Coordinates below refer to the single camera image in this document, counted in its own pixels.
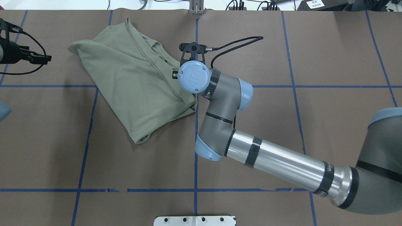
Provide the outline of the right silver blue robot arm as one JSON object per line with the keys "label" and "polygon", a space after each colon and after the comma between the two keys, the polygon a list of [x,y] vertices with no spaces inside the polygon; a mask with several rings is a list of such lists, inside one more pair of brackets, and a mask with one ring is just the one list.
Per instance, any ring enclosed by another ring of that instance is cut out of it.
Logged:
{"label": "right silver blue robot arm", "polygon": [[[173,78],[209,101],[196,135],[199,158],[233,159],[350,212],[401,211],[401,108],[387,106],[373,115],[361,151],[347,147],[362,138],[354,128],[362,129],[360,117],[370,116],[366,110],[388,102],[385,86],[297,86],[291,64],[291,85],[254,86],[197,59],[218,47],[192,42],[181,43],[179,50],[180,69]],[[335,153],[354,165],[336,166],[306,153],[301,116],[313,122],[314,131],[334,130],[354,116],[348,128],[337,131],[341,140],[335,144]]]}

